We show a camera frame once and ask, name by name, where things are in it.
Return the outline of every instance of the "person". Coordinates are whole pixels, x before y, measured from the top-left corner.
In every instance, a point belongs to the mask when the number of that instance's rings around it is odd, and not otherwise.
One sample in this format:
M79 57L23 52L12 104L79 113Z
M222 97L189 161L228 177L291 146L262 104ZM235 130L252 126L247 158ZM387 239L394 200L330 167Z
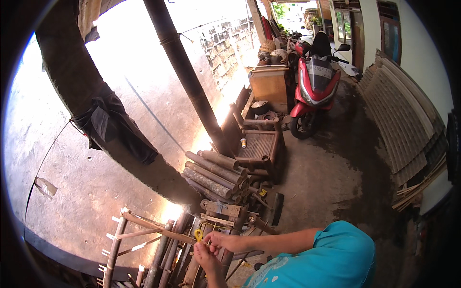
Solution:
M207 275L209 288L227 287L216 258L221 248L235 253L280 253L255 271L242 288L369 287L375 271L373 240L346 221L281 235L237 236L214 231L203 242L194 245L194 257Z

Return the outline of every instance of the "hand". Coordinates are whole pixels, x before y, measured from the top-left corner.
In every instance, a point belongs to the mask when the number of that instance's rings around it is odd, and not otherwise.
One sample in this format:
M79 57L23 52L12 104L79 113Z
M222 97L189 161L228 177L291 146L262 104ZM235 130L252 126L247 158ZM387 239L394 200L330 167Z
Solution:
M221 272L221 263L205 244L199 242L194 244L194 257L207 274Z
M227 235L213 231L207 234L203 241L210 243L210 251L217 256L223 247L231 252L249 251L246 239L248 236Z

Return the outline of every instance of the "pot lid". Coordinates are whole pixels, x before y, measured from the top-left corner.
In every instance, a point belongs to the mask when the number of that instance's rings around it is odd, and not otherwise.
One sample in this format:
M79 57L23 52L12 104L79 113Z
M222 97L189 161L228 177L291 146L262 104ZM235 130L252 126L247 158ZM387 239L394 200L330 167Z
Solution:
M268 103L267 100L259 100L251 104L251 108L259 108L259 107L266 105L267 103Z

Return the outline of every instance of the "scooter front wheel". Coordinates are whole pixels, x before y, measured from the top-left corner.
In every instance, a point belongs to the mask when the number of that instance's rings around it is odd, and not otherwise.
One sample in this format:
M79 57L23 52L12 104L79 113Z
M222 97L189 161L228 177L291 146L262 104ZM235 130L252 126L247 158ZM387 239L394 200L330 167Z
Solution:
M315 123L317 111L307 112L290 121L290 132L298 139L307 139L315 134L317 125Z

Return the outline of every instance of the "scooter windshield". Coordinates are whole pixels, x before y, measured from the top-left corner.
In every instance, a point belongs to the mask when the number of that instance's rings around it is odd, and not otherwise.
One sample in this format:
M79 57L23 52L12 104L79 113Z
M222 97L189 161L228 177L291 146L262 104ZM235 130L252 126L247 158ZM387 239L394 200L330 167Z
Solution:
M306 63L306 67L312 91L323 92L333 77L333 68L328 56L319 57L313 55L310 61Z

